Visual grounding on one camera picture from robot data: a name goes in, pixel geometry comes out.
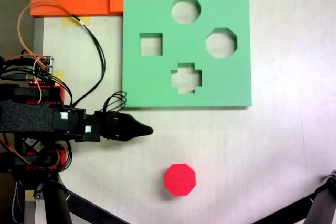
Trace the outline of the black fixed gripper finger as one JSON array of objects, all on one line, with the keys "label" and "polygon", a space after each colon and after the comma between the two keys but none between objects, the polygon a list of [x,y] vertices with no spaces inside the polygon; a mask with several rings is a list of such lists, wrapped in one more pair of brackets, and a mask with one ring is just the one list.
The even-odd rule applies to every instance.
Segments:
[{"label": "black fixed gripper finger", "polygon": [[140,136],[153,134],[153,128],[137,121],[130,114],[119,114],[119,140],[129,141]]}]

